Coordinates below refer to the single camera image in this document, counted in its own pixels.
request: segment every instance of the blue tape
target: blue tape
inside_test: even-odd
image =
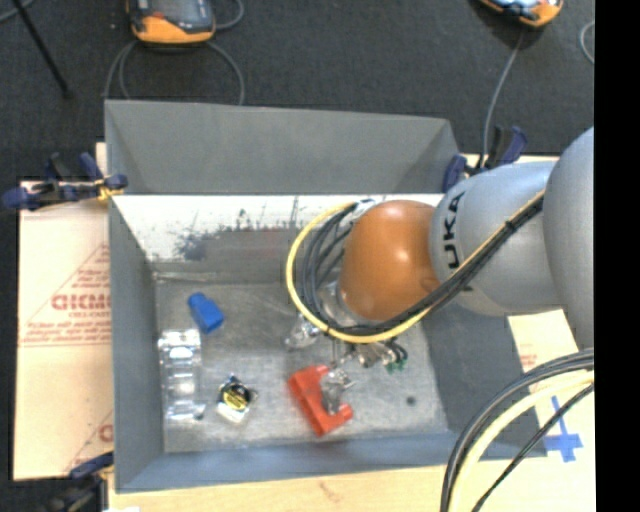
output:
[[[551,403],[553,404],[553,408],[555,411],[560,409],[558,397],[551,397]],[[576,456],[573,451],[576,448],[583,447],[580,436],[578,434],[569,434],[569,432],[567,431],[567,425],[564,422],[564,418],[560,418],[560,420],[558,421],[558,425],[560,426],[560,434],[545,436],[544,447],[547,451],[559,451],[560,455],[562,455],[563,462],[574,462],[576,460]]]

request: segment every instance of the cardboard sheet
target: cardboard sheet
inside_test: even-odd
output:
[[[106,206],[20,219],[14,478],[64,476],[113,447]]]

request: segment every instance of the dark stain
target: dark stain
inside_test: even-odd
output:
[[[339,494],[336,494],[331,489],[329,489],[327,487],[327,484],[325,484],[324,482],[318,482],[318,487],[322,489],[322,492],[324,493],[324,495],[332,503],[340,503],[340,501],[342,501],[342,496],[340,496]]]

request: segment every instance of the black floor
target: black floor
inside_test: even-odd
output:
[[[462,151],[482,149],[498,79],[521,28],[477,0],[245,0],[246,15],[215,42],[246,81],[246,104],[449,119]],[[220,19],[231,0],[215,0]],[[12,7],[0,0],[2,13]],[[566,0],[551,25],[528,31],[498,98],[493,122],[518,125],[528,153],[558,154],[594,123],[594,66],[580,47],[595,0]],[[35,0],[29,14],[74,92],[63,99],[17,17],[0,21],[0,191],[41,175],[54,151],[72,166],[103,134],[110,65],[132,40],[123,0]],[[584,34],[593,53],[595,28]],[[237,82],[207,49],[158,55],[135,48],[131,96],[235,103]],[[120,97],[117,80],[112,96]],[[0,510],[30,511],[65,482],[10,482],[15,378],[15,218],[0,217]],[[47,261],[43,256],[43,265]]]

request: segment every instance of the blue block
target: blue block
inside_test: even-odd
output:
[[[203,334],[211,334],[224,322],[218,305],[204,293],[194,293],[188,299],[191,316]]]

